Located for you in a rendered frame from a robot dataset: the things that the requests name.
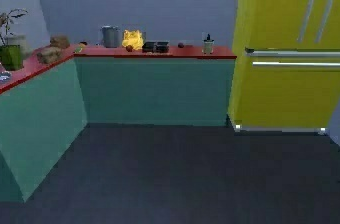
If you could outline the brown bread loaf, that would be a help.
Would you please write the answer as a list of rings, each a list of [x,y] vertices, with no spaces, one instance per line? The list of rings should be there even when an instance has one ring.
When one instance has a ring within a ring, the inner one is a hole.
[[[51,64],[62,56],[62,50],[58,47],[47,47],[37,54],[37,59],[42,64]]]
[[[50,38],[50,46],[60,49],[66,49],[70,46],[70,42],[67,36],[57,35]]]

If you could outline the teal counter with red top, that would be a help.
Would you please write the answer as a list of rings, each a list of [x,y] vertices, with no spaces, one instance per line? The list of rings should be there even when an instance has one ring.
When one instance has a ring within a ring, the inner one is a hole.
[[[86,47],[50,65],[0,66],[0,201],[26,201],[89,123],[223,125],[234,63],[226,47]]]

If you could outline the grey soap bottle black pump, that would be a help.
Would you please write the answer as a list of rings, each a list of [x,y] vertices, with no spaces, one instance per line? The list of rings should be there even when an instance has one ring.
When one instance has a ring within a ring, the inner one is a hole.
[[[204,54],[212,54],[213,53],[213,45],[214,45],[214,40],[211,38],[211,36],[209,34],[207,34],[206,38],[204,39],[204,42],[203,42],[202,52]]]

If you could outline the yellow toaster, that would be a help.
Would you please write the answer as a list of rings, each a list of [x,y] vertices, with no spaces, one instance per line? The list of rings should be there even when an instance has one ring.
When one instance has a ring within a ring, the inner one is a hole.
[[[123,32],[122,46],[132,46],[134,50],[140,50],[144,45],[144,39],[140,30],[125,30]]]

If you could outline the grey metal pot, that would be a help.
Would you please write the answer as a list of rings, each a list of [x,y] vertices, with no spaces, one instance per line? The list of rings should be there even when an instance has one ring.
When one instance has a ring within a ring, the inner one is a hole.
[[[117,48],[119,46],[119,28],[117,26],[102,26],[102,44],[105,48]]]

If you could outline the yellow fridge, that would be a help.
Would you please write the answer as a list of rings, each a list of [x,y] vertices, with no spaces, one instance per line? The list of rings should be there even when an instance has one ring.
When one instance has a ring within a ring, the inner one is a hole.
[[[252,57],[256,50],[340,51],[340,0],[315,43],[327,0],[315,0],[301,43],[308,0],[238,0],[237,55],[229,115],[237,130],[325,132],[340,99],[340,68],[258,67],[252,62],[337,62],[340,57]]]

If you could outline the pale grey container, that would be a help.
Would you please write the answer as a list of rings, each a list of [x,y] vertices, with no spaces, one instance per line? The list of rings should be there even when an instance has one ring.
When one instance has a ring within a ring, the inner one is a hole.
[[[29,46],[26,36],[23,34],[6,36],[5,42],[9,45],[19,45],[23,60],[27,59],[32,54],[32,48]]]

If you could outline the house plant in green pot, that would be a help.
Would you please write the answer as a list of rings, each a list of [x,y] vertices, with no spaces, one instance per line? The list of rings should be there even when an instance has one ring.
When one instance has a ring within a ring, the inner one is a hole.
[[[23,17],[28,14],[26,9],[15,8],[9,12],[0,14],[0,63],[8,71],[16,71],[23,68],[23,58],[21,46],[18,44],[9,44],[5,38],[10,35],[11,25],[14,19]]]

